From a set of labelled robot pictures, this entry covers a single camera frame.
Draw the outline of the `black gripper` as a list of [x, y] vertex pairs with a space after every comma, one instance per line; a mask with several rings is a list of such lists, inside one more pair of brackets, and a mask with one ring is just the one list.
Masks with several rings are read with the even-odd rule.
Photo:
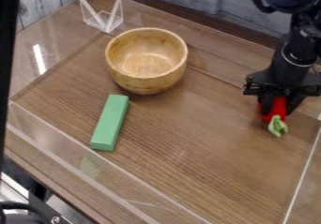
[[306, 97], [321, 95], [321, 75], [309, 71], [265, 69], [246, 76], [243, 94], [258, 96], [263, 115], [271, 114], [275, 95], [286, 96], [286, 115], [290, 115]]

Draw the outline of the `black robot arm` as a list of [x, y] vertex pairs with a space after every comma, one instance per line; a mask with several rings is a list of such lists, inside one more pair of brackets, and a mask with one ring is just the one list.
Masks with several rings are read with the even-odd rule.
[[290, 114], [306, 97], [321, 96], [321, 74], [312, 71], [321, 59], [321, 0], [251, 1], [265, 13], [290, 15], [290, 31], [269, 67], [246, 77], [243, 93], [258, 98], [262, 115]]

